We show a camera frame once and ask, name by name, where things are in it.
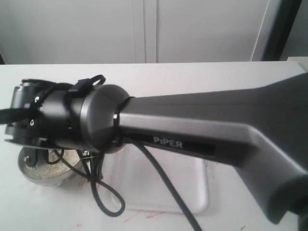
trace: screw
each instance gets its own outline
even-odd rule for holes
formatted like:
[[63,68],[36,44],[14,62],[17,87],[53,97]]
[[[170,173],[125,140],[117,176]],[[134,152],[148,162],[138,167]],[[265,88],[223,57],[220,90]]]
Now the screw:
[[30,157],[29,157],[29,156],[25,156],[25,157],[24,157],[24,161],[26,162],[27,160],[30,160]]

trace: piper logo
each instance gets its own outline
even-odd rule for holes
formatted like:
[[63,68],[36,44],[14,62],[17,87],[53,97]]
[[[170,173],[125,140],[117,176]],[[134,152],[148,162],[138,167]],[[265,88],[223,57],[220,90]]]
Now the piper logo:
[[166,139],[166,138],[159,138],[157,136],[154,136],[154,143],[159,143],[164,146],[170,146],[174,148],[181,148],[183,149],[183,143],[181,141],[175,141],[171,139]]

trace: white table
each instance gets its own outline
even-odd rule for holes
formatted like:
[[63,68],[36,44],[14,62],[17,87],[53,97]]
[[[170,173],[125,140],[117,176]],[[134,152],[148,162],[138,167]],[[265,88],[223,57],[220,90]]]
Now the white table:
[[[0,108],[10,106],[13,88],[23,78],[75,83],[102,73],[107,83],[139,97],[254,88],[303,72],[295,62],[3,65]],[[4,128],[0,127],[1,230],[192,230],[181,214],[127,210],[118,218],[109,218],[96,206],[89,185],[80,177],[58,188],[32,184],[17,167],[20,147],[3,141]],[[196,215],[205,231],[297,230],[297,217],[292,213],[279,225],[271,224],[232,167],[209,162],[207,175],[209,205]],[[104,197],[104,191],[101,194],[108,204],[110,198]]]

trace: cabinet door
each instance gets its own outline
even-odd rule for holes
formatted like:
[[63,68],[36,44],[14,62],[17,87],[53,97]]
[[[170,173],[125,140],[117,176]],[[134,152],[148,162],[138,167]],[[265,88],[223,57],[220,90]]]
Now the cabinet door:
[[159,63],[250,61],[255,48],[262,53],[265,47],[279,2],[157,0],[156,60]]
[[144,63],[140,0],[2,0],[8,64]]

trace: white tray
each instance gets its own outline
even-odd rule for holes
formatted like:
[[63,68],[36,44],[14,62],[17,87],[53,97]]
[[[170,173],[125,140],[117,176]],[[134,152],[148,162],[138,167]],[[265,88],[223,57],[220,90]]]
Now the white tray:
[[[148,148],[162,166],[180,196],[193,213],[207,206],[205,161],[199,158]],[[115,173],[110,184],[123,196],[126,208],[136,210],[181,212],[155,168],[133,145],[126,145],[116,155]]]

